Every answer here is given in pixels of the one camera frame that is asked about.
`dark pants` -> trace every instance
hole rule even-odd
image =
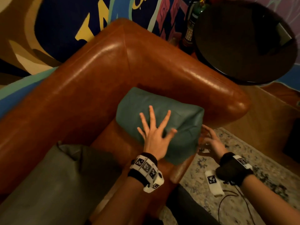
[[[220,225],[191,195],[178,185],[170,194],[166,206],[171,210],[178,225]],[[163,225],[161,220],[146,220],[143,225]]]

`black cable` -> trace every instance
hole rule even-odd
[[[244,201],[246,202],[246,205],[247,205],[247,208],[248,208],[248,211],[249,211],[251,220],[252,220],[253,224],[256,225],[256,224],[254,223],[252,214],[251,214],[251,212],[250,212],[249,205],[248,205],[248,203],[247,203],[247,201],[246,201],[244,195],[242,195],[242,193],[238,190],[238,188],[237,188],[236,186],[234,186],[234,187],[236,188],[236,190],[238,191],[238,193],[241,195],[241,197],[242,197],[242,198],[244,199]],[[230,190],[223,190],[223,191],[224,191],[224,192],[234,193],[234,195],[233,195],[233,194],[228,194],[228,195],[226,195],[225,197],[223,197],[223,199],[221,200],[221,202],[220,202],[220,204],[219,204],[219,208],[218,208],[218,222],[219,222],[219,223],[220,223],[220,207],[221,207],[222,201],[223,201],[226,197],[229,197],[229,196],[233,196],[233,197],[238,197],[238,196],[239,196],[236,192],[233,192],[233,191],[230,191]]]

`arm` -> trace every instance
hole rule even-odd
[[[203,125],[211,138],[204,138],[202,145],[210,149],[209,153],[198,153],[202,156],[211,156],[219,163],[222,156],[228,152],[216,133]],[[295,225],[300,221],[300,213],[292,208],[280,196],[272,192],[254,175],[248,175],[240,186],[243,194],[253,205],[266,224],[272,225]]]
[[[171,111],[168,111],[158,128],[156,128],[155,114],[152,106],[149,106],[149,111],[150,127],[147,124],[144,114],[140,113],[145,132],[140,128],[137,130],[145,140],[144,152],[150,153],[157,160],[160,160],[166,155],[168,145],[177,130],[172,129],[165,138],[162,138],[163,129],[167,126]],[[93,225],[128,224],[143,188],[144,185],[140,181],[133,177],[127,177],[125,183],[116,191],[104,209],[99,213]]]

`floral rug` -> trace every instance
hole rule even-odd
[[[300,209],[300,178],[297,175],[263,155],[225,129],[218,128],[215,132],[229,151],[240,155],[253,166],[257,178],[291,206],[298,210]],[[180,182],[193,199],[216,219],[218,219],[218,208],[223,197],[216,198],[210,193],[205,180],[204,171],[215,170],[217,167],[218,164],[212,158],[197,155]],[[236,188],[229,184],[226,185],[222,183],[222,188],[238,193]],[[264,224],[248,200],[247,202],[255,224]],[[163,209],[160,219],[163,220],[164,225],[177,224],[171,211],[167,207]],[[241,196],[230,196],[223,200],[220,207],[220,223],[222,225],[253,224],[246,203]]]

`sofa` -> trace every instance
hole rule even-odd
[[[118,103],[132,87],[203,107],[203,123],[212,128],[241,118],[250,107],[238,85],[136,23],[118,19],[1,119],[2,199],[58,141],[111,152],[123,168],[117,189],[130,161],[143,150],[115,121]],[[158,162],[165,183],[141,195],[133,224],[146,215],[158,217],[193,158],[178,166]]]

